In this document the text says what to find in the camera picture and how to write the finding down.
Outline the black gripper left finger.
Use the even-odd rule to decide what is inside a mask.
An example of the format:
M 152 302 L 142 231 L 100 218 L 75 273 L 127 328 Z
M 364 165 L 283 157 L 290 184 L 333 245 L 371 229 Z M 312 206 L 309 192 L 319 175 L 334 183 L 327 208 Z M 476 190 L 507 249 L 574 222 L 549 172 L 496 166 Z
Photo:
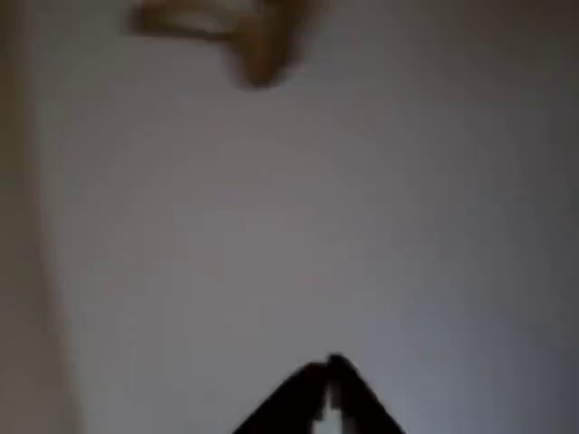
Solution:
M 321 414 L 327 365 L 309 362 L 286 378 L 234 431 L 234 434 L 312 433 Z

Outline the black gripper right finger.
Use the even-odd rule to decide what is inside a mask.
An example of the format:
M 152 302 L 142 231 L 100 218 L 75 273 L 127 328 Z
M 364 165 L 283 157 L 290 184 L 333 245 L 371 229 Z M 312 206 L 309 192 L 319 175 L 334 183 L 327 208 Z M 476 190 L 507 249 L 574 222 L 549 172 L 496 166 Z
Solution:
M 349 359 L 331 354 L 326 367 L 331 405 L 340 410 L 345 433 L 404 433 Z

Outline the person's hand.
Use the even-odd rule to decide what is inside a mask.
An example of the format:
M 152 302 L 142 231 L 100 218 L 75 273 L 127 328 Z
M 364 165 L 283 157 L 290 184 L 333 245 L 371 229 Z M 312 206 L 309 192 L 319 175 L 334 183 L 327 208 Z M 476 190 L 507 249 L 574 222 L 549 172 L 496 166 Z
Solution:
M 246 12 L 235 12 L 218 1 L 145 1 L 128 9 L 131 32 L 223 43 L 236 60 L 240 79 L 248 87 L 273 84 L 290 63 L 299 23 L 300 1 L 258 1 Z M 222 29 L 210 32 L 178 24 L 186 14 L 205 14 Z

